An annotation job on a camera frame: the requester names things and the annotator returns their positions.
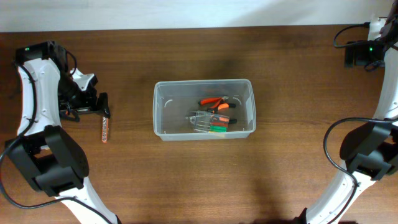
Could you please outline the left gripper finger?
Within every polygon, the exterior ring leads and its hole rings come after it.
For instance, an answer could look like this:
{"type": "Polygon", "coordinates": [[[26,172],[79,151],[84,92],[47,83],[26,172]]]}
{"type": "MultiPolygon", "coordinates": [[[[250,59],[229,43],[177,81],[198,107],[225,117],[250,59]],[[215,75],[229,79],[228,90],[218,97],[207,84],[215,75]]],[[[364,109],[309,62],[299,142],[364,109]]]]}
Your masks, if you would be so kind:
{"type": "Polygon", "coordinates": [[[60,119],[63,119],[63,120],[73,121],[73,122],[80,121],[80,117],[75,110],[60,111],[59,115],[60,115],[60,119]]]}
{"type": "Polygon", "coordinates": [[[107,93],[104,92],[99,94],[98,101],[96,104],[96,109],[97,109],[96,113],[98,115],[101,115],[105,118],[111,117],[107,93]]]}

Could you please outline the orange socket bit rail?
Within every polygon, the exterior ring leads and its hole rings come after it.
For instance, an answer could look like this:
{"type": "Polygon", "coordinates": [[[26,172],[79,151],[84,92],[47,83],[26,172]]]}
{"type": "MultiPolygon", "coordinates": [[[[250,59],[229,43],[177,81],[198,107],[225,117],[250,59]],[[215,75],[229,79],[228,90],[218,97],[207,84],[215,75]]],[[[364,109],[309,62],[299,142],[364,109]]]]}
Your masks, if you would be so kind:
{"type": "Polygon", "coordinates": [[[103,117],[102,130],[101,130],[101,140],[103,143],[108,142],[108,135],[109,135],[109,119],[106,117],[103,117]]]}

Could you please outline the clear screwdriver bit case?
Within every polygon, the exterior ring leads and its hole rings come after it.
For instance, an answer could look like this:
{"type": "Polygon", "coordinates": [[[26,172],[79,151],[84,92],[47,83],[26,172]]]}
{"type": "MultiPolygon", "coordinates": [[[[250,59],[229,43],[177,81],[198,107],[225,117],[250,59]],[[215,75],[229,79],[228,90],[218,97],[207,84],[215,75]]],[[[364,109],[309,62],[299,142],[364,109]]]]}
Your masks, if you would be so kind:
{"type": "Polygon", "coordinates": [[[207,111],[192,111],[186,119],[196,133],[227,132],[231,119],[228,116],[209,113],[207,111]]]}

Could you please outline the small red-handled cutting pliers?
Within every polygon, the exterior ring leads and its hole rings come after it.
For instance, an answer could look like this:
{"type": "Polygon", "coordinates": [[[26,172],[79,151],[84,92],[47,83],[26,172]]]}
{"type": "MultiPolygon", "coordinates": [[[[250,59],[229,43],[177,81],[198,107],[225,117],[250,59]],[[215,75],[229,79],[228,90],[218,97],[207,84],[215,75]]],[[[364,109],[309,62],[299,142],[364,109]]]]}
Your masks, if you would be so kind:
{"type": "Polygon", "coordinates": [[[203,105],[212,103],[213,105],[210,106],[210,109],[214,109],[214,108],[217,108],[219,105],[221,105],[228,99],[229,99],[228,96],[222,96],[222,97],[216,97],[216,98],[205,98],[205,99],[200,100],[198,102],[198,104],[200,106],[203,106],[203,105]]]}

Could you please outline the orange-black long nose pliers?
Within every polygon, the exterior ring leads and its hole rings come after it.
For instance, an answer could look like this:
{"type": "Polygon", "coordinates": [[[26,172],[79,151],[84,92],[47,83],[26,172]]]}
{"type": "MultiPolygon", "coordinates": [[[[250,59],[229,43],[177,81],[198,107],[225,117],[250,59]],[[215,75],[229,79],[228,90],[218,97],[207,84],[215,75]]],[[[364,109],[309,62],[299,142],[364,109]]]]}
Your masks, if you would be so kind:
{"type": "MultiPolygon", "coordinates": [[[[222,104],[216,106],[215,108],[207,108],[205,111],[215,114],[219,110],[228,109],[228,108],[235,108],[235,107],[236,107],[236,104],[234,104],[234,103],[222,103],[222,104]]],[[[195,117],[196,116],[196,112],[197,111],[191,111],[190,114],[194,114],[194,115],[188,116],[186,118],[187,119],[191,119],[191,118],[195,117]]],[[[236,124],[237,122],[238,122],[237,119],[230,119],[229,120],[229,124],[236,124]]]]}

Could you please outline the right robot arm white-black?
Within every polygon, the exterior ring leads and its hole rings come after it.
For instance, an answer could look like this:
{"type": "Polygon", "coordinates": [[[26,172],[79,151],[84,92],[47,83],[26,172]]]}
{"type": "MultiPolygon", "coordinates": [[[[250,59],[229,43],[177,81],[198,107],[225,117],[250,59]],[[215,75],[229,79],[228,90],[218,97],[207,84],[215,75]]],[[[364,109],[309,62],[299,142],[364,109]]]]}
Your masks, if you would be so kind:
{"type": "Polygon", "coordinates": [[[397,172],[397,1],[386,17],[373,17],[360,26],[368,29],[368,38],[342,45],[345,67],[362,65],[367,72],[384,68],[376,111],[372,118],[344,118],[327,129],[323,151],[338,172],[320,198],[293,223],[338,223],[368,187],[397,172]],[[333,128],[351,121],[362,125],[345,136],[337,164],[328,152],[328,137],[333,128]]]}

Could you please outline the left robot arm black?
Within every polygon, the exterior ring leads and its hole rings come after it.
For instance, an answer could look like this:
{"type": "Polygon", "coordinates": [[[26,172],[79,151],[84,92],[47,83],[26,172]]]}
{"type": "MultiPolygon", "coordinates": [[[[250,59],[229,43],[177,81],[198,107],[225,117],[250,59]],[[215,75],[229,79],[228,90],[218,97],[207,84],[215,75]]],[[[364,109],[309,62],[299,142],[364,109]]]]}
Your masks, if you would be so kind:
{"type": "Polygon", "coordinates": [[[80,223],[120,223],[101,201],[89,179],[83,149],[62,128],[84,114],[101,116],[101,140],[108,140],[111,112],[108,95],[98,93],[95,74],[70,69],[74,55],[53,40],[16,50],[14,66],[22,83],[22,115],[17,136],[5,143],[8,157],[36,192],[62,202],[80,223]]]}

